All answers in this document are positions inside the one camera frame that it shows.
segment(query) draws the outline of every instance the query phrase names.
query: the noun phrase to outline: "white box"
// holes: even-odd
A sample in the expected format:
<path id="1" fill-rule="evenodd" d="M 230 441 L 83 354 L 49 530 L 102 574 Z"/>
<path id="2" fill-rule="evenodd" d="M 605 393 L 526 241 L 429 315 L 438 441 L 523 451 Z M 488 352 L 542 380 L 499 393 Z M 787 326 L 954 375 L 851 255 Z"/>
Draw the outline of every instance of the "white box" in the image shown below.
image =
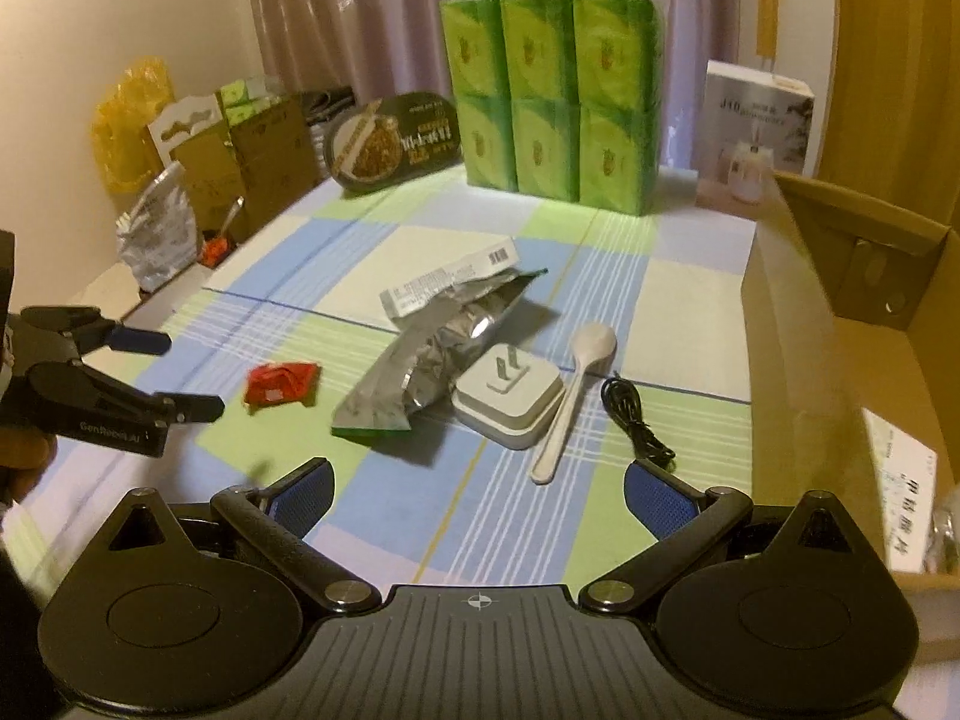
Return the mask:
<path id="1" fill-rule="evenodd" d="M 803 172 L 812 119 L 813 91 L 803 81 L 710 61 L 697 122 L 700 178 L 739 196 L 750 194 L 762 167 Z"/>

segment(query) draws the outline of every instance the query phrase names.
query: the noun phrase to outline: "white plastic spoon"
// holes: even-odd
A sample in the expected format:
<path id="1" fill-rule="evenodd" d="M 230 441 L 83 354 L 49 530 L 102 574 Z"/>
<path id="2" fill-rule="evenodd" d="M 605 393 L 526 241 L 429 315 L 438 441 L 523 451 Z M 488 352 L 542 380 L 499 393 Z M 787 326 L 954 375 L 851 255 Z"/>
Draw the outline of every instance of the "white plastic spoon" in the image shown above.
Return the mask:
<path id="1" fill-rule="evenodd" d="M 541 453 L 530 469 L 530 478 L 538 485 L 545 485 L 557 472 L 557 464 L 566 444 L 566 435 L 570 432 L 570 422 L 573 422 L 573 408 L 584 386 L 584 374 L 597 362 L 606 360 L 613 354 L 616 350 L 616 333 L 613 332 L 613 327 L 606 324 L 589 322 L 573 334 L 570 350 L 573 352 L 577 370 L 570 386 L 566 388 L 563 403 L 560 403 L 557 418 L 550 426 Z"/>

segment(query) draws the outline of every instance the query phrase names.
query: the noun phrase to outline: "green tissue pack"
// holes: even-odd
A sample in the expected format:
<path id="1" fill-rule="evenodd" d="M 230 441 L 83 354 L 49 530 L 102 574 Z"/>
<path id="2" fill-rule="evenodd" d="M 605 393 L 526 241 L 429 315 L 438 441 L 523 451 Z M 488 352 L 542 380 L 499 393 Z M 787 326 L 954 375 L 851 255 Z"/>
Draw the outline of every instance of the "green tissue pack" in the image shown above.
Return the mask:
<path id="1" fill-rule="evenodd" d="M 510 100 L 458 97 L 457 119 L 467 183 L 517 191 Z"/>
<path id="2" fill-rule="evenodd" d="M 658 107 L 581 107 L 580 204 L 630 215 L 649 211 L 660 145 Z"/>
<path id="3" fill-rule="evenodd" d="M 659 0 L 573 1 L 581 104 L 637 111 L 659 105 L 667 9 Z"/>
<path id="4" fill-rule="evenodd" d="M 506 98 L 510 90 L 500 0 L 443 0 L 440 20 L 455 97 Z"/>
<path id="5" fill-rule="evenodd" d="M 577 202 L 580 108 L 563 100 L 513 100 L 517 186 L 525 194 Z"/>
<path id="6" fill-rule="evenodd" d="M 577 101 L 573 0 L 500 0 L 512 98 Z"/>

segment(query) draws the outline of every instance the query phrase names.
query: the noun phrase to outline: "cardboard box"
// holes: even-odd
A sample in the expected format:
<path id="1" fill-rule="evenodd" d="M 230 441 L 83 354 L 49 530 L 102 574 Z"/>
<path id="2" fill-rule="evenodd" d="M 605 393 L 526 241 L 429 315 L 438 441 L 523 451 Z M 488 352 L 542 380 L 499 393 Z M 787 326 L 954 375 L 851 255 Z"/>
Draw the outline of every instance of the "cardboard box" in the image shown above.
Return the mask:
<path id="1" fill-rule="evenodd" d="M 525 194 L 577 202 L 580 108 L 561 100 L 512 100 L 517 186 Z"/>
<path id="2" fill-rule="evenodd" d="M 320 183 L 317 161 L 294 98 L 237 127 L 219 122 L 181 143 L 174 157 L 200 230 L 217 230 L 238 196 L 246 200 L 230 232 L 237 241 L 256 233 Z"/>
<path id="3" fill-rule="evenodd" d="M 453 94 L 507 97 L 500 0 L 443 0 L 440 19 Z"/>
<path id="4" fill-rule="evenodd" d="M 659 106 L 580 106 L 580 202 L 621 214 L 649 210 L 659 165 Z"/>
<path id="5" fill-rule="evenodd" d="M 855 191 L 765 177 L 743 279 L 758 504 L 835 493 L 880 555 L 863 408 L 960 479 L 960 237 Z M 960 658 L 960 577 L 894 573 L 920 622 L 918 661 Z"/>
<path id="6" fill-rule="evenodd" d="M 507 98 L 457 98 L 467 183 L 517 191 L 514 125 Z"/>
<path id="7" fill-rule="evenodd" d="M 582 105 L 659 106 L 668 6 L 660 0 L 573 0 Z"/>
<path id="8" fill-rule="evenodd" d="M 512 98 L 577 101 L 573 0 L 500 0 Z"/>

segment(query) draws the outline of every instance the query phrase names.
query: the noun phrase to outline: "checkered tablecloth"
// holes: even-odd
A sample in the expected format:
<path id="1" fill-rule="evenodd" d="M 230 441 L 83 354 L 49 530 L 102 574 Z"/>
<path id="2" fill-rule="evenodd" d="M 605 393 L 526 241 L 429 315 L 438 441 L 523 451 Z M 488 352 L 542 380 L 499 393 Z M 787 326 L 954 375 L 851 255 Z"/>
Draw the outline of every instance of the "checkered tablecloth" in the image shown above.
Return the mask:
<path id="1" fill-rule="evenodd" d="M 171 351 L 98 353 L 146 391 L 214 392 L 216 423 L 171 431 L 151 460 L 62 440 L 54 466 L 6 520 L 22 576 L 49 592 L 129 488 L 206 500 L 269 483 L 309 457 L 336 471 L 331 512 L 307 540 L 383 590 L 392 584 L 540 584 L 576 594 L 653 541 L 623 504 L 626 437 L 589 391 L 554 482 L 440 404 L 407 437 L 368 448 L 331 437 L 336 404 L 394 336 L 378 293 L 512 236 L 531 286 L 502 338 L 570 375 L 583 322 L 616 328 L 614 368 L 641 384 L 644 413 L 697 488 L 750 491 L 750 392 L 739 287 L 752 223 L 695 208 L 690 179 L 664 175 L 658 211 L 628 218 L 468 187 L 462 167 L 347 199 L 328 182 L 215 272 L 167 322 Z M 313 408 L 248 415 L 247 371 L 265 361 L 323 367 Z"/>

